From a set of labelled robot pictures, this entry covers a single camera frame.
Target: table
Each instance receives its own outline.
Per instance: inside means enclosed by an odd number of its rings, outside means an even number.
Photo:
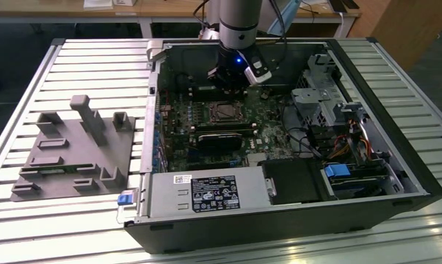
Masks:
[[[0,23],[139,23],[142,3],[88,11],[84,0],[0,0]]]
[[[152,38],[151,24],[152,23],[196,23],[192,12],[200,0],[144,0],[142,4],[142,19],[139,21],[142,26],[143,37]],[[338,27],[334,37],[347,37],[355,19],[360,16],[358,9],[347,9],[348,13],[343,14],[342,18],[331,10],[328,4],[315,4],[311,6],[314,14],[314,23],[343,24]],[[308,11],[310,7],[298,10],[294,23],[311,23],[312,14]]]
[[[115,219],[118,195],[11,202],[12,183],[39,133],[39,112],[76,118],[67,103],[82,93],[100,116],[127,111],[138,119],[128,187],[138,185],[147,44],[142,39],[67,40],[51,46],[0,136],[0,263],[442,263],[442,200],[370,230],[168,255],[146,253],[123,230]],[[442,185],[440,111],[380,44],[362,38],[339,44]],[[343,86],[359,101],[346,80]]]
[[[116,5],[110,10],[87,11],[83,0],[0,0],[0,23],[139,23],[142,34],[152,38],[152,23],[195,23],[192,12],[200,0],[138,0],[132,7]],[[312,6],[314,23],[342,24],[328,4]],[[346,37],[360,13],[348,9],[335,37]],[[310,11],[298,10],[294,23],[311,23]]]

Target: red wire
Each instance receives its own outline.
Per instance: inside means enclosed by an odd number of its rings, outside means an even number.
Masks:
[[[347,136],[347,135],[340,135],[340,136],[336,137],[335,142],[334,142],[334,150],[336,150],[338,140],[339,140],[340,138],[344,138],[346,136]]]

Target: floor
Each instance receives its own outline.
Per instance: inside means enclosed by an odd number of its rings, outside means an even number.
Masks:
[[[196,36],[198,26],[156,25],[155,36]],[[47,24],[38,32],[36,26],[27,24],[0,25],[0,133],[27,89],[28,82],[40,64],[54,38],[130,38],[142,37],[136,24]],[[442,33],[428,48],[420,61],[410,72],[415,83],[420,86],[442,110]]]

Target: motherboard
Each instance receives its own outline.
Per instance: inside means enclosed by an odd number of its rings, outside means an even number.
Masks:
[[[248,167],[291,157],[279,118],[282,97],[262,87],[230,101],[196,102],[191,94],[162,93],[167,170]]]

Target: paper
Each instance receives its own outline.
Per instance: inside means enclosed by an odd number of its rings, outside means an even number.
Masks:
[[[84,10],[114,9],[112,0],[84,0]]]

